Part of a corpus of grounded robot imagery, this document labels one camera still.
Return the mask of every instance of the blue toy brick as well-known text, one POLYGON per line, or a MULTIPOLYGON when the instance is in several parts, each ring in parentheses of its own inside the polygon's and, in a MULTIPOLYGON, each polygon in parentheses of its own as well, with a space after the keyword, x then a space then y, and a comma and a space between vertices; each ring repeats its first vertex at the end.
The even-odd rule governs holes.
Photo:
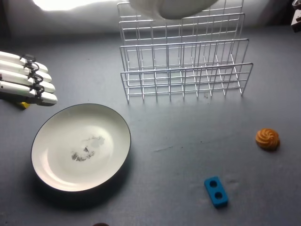
POLYGON ((220 208, 228 204, 228 196, 218 177, 206 179, 204 185, 214 207, 220 208))

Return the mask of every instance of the dirty plate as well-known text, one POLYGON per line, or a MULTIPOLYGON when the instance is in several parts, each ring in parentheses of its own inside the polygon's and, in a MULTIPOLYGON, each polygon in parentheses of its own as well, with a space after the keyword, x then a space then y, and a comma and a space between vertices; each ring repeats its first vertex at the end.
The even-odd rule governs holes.
POLYGON ((68 107, 40 128, 32 164, 49 186, 68 192, 101 185, 122 166, 131 146, 125 120, 97 104, 68 107))

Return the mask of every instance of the dish rack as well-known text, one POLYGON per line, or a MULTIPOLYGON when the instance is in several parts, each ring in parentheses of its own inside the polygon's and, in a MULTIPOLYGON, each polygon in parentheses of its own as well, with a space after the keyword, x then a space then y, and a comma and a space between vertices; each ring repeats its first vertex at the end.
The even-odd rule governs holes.
POLYGON ((120 74, 131 96, 239 90, 243 95, 253 64, 244 63, 249 40, 241 39, 244 0, 219 0, 181 20, 154 21, 128 2, 118 4, 122 39, 120 74))

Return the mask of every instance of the white wall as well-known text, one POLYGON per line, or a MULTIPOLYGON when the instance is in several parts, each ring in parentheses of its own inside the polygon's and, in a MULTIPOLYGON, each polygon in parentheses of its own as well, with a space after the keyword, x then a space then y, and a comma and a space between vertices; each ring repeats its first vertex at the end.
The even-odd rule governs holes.
MULTIPOLYGON (((70 11, 43 11, 32 0, 8 0, 8 23, 14 37, 118 32, 117 2, 118 0, 92 3, 70 11)), ((243 7, 246 14, 245 26, 265 25, 286 2, 286 0, 245 0, 243 7)))

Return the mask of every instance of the table surface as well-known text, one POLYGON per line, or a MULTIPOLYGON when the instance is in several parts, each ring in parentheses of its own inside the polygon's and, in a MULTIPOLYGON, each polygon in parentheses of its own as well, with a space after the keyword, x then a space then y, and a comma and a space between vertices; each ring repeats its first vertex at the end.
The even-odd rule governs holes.
POLYGON ((120 80, 120 37, 104 34, 10 42, 53 77, 58 104, 21 111, 0 101, 0 225, 6 226, 296 226, 301 222, 301 33, 290 27, 245 29, 245 62, 254 68, 245 94, 132 98, 120 80), (108 183, 62 194, 41 183, 31 164, 42 124, 71 105, 98 103, 118 111, 132 134, 130 155, 108 183), (255 134, 278 131, 275 153, 255 134), (216 210, 203 182, 219 176, 228 207, 216 210))

